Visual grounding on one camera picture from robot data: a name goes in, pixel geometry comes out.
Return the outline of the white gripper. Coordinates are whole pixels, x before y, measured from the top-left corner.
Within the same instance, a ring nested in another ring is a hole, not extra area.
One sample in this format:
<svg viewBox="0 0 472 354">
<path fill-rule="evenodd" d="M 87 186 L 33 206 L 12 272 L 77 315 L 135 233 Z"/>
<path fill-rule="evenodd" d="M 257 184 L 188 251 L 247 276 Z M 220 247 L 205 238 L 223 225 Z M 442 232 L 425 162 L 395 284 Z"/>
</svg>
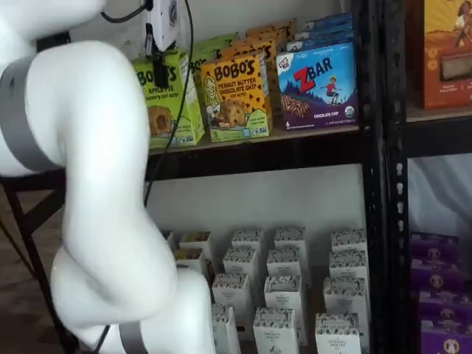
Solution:
<svg viewBox="0 0 472 354">
<path fill-rule="evenodd" d="M 152 62 L 156 85 L 164 85 L 162 54 L 175 42 L 179 31 L 176 0 L 145 1 L 145 55 Z"/>
</svg>

